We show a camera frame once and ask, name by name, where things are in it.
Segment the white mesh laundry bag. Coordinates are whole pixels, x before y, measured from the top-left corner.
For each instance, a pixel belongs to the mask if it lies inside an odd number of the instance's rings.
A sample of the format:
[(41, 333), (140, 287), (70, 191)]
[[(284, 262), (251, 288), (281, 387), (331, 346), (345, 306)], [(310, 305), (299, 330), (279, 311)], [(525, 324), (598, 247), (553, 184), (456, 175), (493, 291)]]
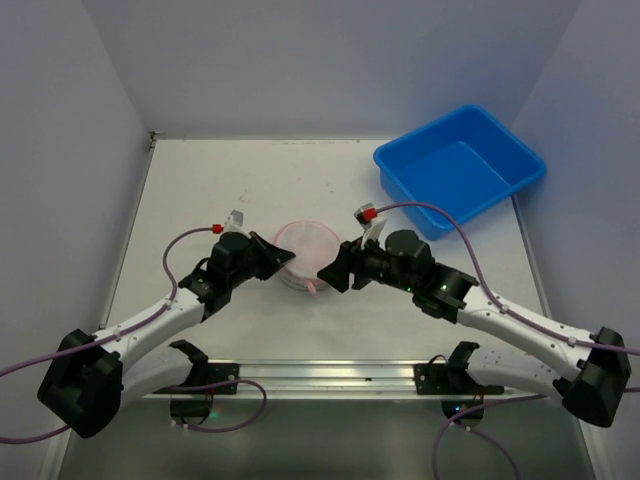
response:
[(328, 226), (310, 220), (288, 223), (276, 233), (274, 245), (295, 254), (279, 273), (285, 285), (312, 296), (328, 288), (317, 272), (336, 259), (340, 247), (339, 237)]

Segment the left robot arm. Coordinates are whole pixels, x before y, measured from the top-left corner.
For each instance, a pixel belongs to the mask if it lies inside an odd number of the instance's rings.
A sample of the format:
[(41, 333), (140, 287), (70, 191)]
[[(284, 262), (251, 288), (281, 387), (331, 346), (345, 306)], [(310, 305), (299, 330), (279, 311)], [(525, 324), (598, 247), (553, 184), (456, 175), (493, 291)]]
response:
[(222, 310), (232, 292), (266, 281), (295, 259), (255, 232), (227, 232), (170, 293), (130, 319), (93, 334), (80, 329), (61, 341), (37, 398), (83, 439), (101, 432), (127, 403), (169, 389), (218, 393), (237, 375), (213, 375), (209, 358), (177, 339)]

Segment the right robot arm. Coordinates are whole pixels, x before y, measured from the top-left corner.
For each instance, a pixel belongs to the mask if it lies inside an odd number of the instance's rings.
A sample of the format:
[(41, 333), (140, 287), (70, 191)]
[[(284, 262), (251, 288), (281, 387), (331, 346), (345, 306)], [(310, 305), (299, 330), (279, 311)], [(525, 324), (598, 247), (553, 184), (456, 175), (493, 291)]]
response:
[(375, 281), (412, 296), (426, 315), (484, 332), (509, 352), (460, 343), (447, 362), (451, 375), (478, 386), (504, 386), (560, 400), (589, 424), (612, 425), (631, 376), (622, 336), (571, 327), (484, 291), (471, 275), (437, 262), (411, 230), (385, 242), (359, 238), (341, 244), (317, 276), (335, 290), (360, 290)]

